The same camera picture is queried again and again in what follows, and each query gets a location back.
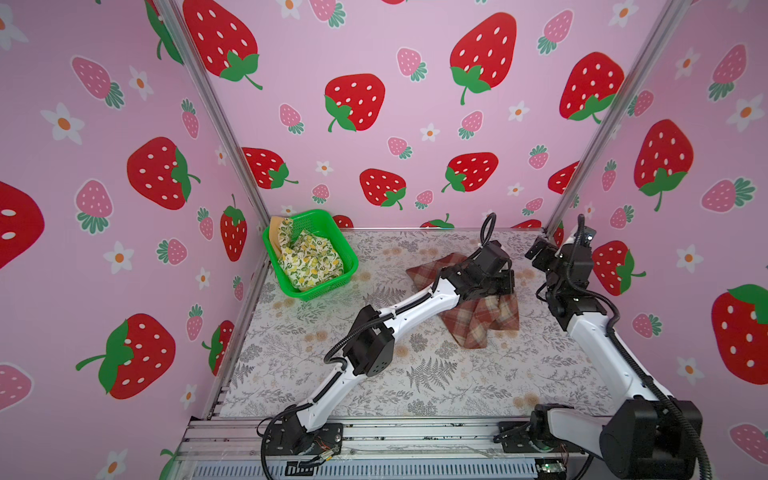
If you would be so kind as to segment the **tan cloth in basket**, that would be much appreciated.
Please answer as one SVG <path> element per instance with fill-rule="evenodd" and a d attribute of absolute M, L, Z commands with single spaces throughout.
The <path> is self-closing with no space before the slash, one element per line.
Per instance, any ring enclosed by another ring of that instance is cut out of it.
<path fill-rule="evenodd" d="M 280 228 L 283 225 L 283 221 L 283 217 L 273 216 L 270 219 L 268 232 L 269 243 L 278 258 L 282 256 L 282 248 L 280 244 Z"/>

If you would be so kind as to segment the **red plaid skirt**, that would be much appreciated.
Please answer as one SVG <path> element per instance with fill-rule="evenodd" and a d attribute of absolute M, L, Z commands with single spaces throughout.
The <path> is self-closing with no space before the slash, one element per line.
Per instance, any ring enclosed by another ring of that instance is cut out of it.
<path fill-rule="evenodd" d="M 406 274 L 413 281 L 416 289 L 422 290 L 434 281 L 442 268 L 458 264 L 465 259 L 465 255 L 454 252 L 440 259 L 408 268 Z M 518 301 L 515 294 L 463 302 L 451 310 L 440 313 L 439 317 L 456 343 L 464 349 L 486 348 L 491 330 L 518 331 L 520 328 Z"/>

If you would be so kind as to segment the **yellow lemon print skirt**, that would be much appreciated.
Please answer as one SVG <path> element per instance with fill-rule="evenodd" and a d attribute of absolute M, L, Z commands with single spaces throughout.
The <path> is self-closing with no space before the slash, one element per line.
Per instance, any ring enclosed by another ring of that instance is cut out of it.
<path fill-rule="evenodd" d="M 294 231 L 292 219 L 278 221 L 278 263 L 295 289 L 308 291 L 344 273 L 343 261 L 329 239 L 307 230 L 293 238 Z"/>

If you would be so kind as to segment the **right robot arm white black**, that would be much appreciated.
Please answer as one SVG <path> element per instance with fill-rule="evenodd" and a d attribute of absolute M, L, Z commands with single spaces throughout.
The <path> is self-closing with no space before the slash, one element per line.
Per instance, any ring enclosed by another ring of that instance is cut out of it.
<path fill-rule="evenodd" d="M 654 380 L 616 332 L 618 307 L 588 288 L 594 236 L 580 216 L 574 238 L 556 247 L 539 237 L 526 257 L 546 275 L 537 299 L 592 362 L 616 410 L 602 417 L 560 404 L 538 405 L 529 436 L 576 445 L 620 479 L 710 479 L 701 412 Z"/>

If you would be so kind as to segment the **right aluminium corner post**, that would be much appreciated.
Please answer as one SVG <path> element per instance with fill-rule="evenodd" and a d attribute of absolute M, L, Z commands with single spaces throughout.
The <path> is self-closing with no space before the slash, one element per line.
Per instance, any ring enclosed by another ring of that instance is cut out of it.
<path fill-rule="evenodd" d="M 683 20 L 691 2 L 684 0 L 669 0 L 664 4 L 653 27 L 651 28 L 644 44 L 638 51 L 638 55 L 629 71 L 625 74 L 625 80 L 620 87 L 616 99 L 608 109 L 608 113 L 602 119 L 602 123 L 595 131 L 584 154 L 579 160 L 579 165 L 569 182 L 565 193 L 550 217 L 549 222 L 542 228 L 547 238 L 552 239 L 560 221 L 568 213 L 570 205 L 579 194 L 580 189 L 588 180 L 595 163 L 600 159 L 603 151 L 611 141 L 611 134 L 622 122 L 625 110 L 628 108 L 635 92 L 643 86 L 654 65 L 676 28 Z"/>

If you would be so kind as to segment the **green circuit board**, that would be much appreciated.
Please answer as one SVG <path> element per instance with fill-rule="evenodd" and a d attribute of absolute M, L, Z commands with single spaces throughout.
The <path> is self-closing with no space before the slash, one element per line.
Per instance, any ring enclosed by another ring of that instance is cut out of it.
<path fill-rule="evenodd" d="M 536 459 L 537 480 L 566 480 L 567 467 L 559 460 Z"/>

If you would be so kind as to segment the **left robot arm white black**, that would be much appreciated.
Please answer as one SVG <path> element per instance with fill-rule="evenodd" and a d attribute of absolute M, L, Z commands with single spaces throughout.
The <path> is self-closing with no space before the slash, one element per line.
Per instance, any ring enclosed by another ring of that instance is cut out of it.
<path fill-rule="evenodd" d="M 382 309 L 367 305 L 348 334 L 325 355 L 334 366 L 304 403 L 270 418 L 261 442 L 261 458 L 300 455 L 312 447 L 331 413 L 362 381 L 382 373 L 392 362 L 396 341 L 422 322 L 464 303 L 513 292 L 512 260 L 491 238 L 496 215 L 486 216 L 480 246 L 465 260 L 442 268 L 413 296 Z"/>

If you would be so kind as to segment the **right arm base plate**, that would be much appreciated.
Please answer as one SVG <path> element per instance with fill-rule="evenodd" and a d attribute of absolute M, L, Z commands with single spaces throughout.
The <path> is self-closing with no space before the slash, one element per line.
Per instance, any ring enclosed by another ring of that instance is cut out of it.
<path fill-rule="evenodd" d="M 493 442 L 500 444 L 505 453 L 564 454 L 580 453 L 581 450 L 567 442 L 552 439 L 536 439 L 529 421 L 502 421 Z"/>

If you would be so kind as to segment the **aluminium corner post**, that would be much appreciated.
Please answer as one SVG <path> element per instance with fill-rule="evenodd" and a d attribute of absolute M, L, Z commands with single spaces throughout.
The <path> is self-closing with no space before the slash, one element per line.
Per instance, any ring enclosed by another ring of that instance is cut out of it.
<path fill-rule="evenodd" d="M 611 134 L 622 122 L 625 110 L 628 108 L 635 92 L 643 86 L 654 65 L 676 28 L 683 20 L 691 2 L 684 0 L 669 0 L 664 4 L 653 27 L 651 28 L 644 44 L 638 51 L 638 55 L 629 71 L 625 74 L 625 80 L 620 87 L 616 99 L 608 109 L 608 113 L 602 119 L 602 123 L 595 131 L 584 154 L 579 160 L 579 165 L 569 182 L 565 193 L 550 217 L 549 222 L 542 228 L 547 238 L 552 239 L 560 221 L 568 213 L 570 205 L 579 194 L 580 189 L 588 180 L 595 163 L 600 159 L 603 151 L 611 141 Z"/>
<path fill-rule="evenodd" d="M 199 58 L 189 29 L 183 20 L 181 7 L 176 1 L 170 0 L 160 0 L 156 4 L 164 17 L 164 23 L 171 39 L 184 61 L 248 200 L 253 210 L 258 214 L 261 225 L 265 226 L 269 221 L 268 211 L 259 194 L 256 181 L 253 178 L 236 136 L 209 80 L 208 72 Z"/>

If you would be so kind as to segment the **aluminium mounting rail frame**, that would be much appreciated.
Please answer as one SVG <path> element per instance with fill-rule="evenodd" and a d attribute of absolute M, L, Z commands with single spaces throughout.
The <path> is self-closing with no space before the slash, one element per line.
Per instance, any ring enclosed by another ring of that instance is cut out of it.
<path fill-rule="evenodd" d="M 166 479 L 536 479 L 535 460 L 554 459 L 567 479 L 609 479 L 586 452 L 505 453 L 493 442 L 498 417 L 339 417 L 338 454 L 310 468 L 309 456 L 260 457 L 258 419 L 193 421 Z"/>

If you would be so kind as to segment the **left aluminium corner post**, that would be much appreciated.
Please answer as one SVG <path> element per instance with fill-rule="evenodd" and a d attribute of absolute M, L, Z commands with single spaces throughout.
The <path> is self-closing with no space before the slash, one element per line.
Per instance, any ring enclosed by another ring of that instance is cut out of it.
<path fill-rule="evenodd" d="M 269 221 L 268 211 L 259 194 L 256 181 L 253 178 L 236 136 L 209 80 L 208 72 L 199 58 L 189 29 L 183 20 L 181 7 L 176 1 L 170 0 L 160 0 L 156 4 L 164 17 L 164 23 L 171 39 L 184 61 L 248 200 L 253 210 L 258 214 L 261 225 L 265 226 Z"/>

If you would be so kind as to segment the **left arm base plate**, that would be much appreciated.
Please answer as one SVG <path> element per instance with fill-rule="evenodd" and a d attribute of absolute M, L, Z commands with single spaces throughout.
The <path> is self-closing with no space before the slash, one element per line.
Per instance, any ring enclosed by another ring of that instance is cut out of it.
<path fill-rule="evenodd" d="M 326 423 L 309 433 L 301 425 L 279 423 L 267 428 L 263 440 L 267 456 L 315 456 L 325 451 L 338 454 L 343 433 L 342 423 Z"/>

